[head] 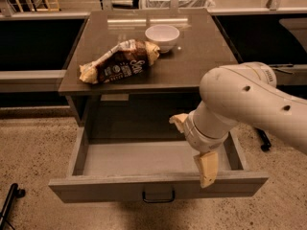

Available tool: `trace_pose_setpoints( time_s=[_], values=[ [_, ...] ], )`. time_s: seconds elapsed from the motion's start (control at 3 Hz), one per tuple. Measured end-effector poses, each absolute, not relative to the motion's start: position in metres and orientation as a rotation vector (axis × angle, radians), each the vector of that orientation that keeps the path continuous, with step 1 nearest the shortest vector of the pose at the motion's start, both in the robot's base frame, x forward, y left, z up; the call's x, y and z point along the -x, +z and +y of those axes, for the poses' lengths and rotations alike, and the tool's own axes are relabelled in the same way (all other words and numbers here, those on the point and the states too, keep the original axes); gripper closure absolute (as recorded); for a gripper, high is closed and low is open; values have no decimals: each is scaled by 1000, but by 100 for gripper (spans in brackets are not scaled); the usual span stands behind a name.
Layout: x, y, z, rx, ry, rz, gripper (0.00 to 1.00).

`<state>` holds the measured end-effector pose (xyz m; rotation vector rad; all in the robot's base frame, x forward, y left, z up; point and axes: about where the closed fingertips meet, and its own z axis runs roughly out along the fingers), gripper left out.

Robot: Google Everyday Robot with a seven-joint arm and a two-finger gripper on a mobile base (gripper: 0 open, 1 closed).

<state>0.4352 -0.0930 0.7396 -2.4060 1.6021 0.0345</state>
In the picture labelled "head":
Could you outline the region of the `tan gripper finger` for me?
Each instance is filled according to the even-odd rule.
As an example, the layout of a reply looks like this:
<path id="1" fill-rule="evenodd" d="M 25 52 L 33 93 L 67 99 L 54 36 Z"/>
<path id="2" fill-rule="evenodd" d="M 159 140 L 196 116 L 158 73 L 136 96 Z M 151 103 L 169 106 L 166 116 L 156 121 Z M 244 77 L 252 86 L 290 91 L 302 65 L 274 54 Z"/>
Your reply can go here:
<path id="1" fill-rule="evenodd" d="M 201 187 L 204 189 L 212 185 L 218 174 L 219 158 L 216 151 L 198 154 L 194 161 L 200 173 Z"/>
<path id="2" fill-rule="evenodd" d="M 172 125 L 175 125 L 177 127 L 177 130 L 180 133 L 184 132 L 184 122 L 187 119 L 188 115 L 186 113 L 181 113 L 181 114 L 177 114 L 172 116 L 169 119 L 169 123 Z"/>

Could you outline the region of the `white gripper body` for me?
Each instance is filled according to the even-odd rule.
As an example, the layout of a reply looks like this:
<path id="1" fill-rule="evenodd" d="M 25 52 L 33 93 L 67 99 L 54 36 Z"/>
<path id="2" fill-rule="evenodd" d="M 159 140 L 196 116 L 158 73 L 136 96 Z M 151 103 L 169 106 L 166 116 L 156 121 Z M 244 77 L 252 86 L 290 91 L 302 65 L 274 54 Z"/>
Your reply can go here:
<path id="1" fill-rule="evenodd" d="M 219 147 L 228 137 L 225 134 L 221 138 L 210 138 L 199 131 L 193 121 L 194 112 L 190 112 L 183 123 L 184 136 L 189 145 L 200 153 L 207 153 Z"/>

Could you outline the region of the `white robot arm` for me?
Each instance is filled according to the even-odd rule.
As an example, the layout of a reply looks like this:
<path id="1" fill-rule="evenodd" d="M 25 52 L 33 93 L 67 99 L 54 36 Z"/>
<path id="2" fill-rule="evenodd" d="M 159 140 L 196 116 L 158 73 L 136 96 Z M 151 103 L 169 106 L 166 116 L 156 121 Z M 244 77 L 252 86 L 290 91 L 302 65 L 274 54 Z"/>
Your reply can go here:
<path id="1" fill-rule="evenodd" d="M 307 153 L 307 101 L 278 90 L 276 84 L 273 70 L 261 62 L 213 68 L 201 79 L 198 107 L 170 118 L 199 152 L 194 160 L 203 188 L 216 180 L 217 147 L 240 123 L 267 131 Z"/>

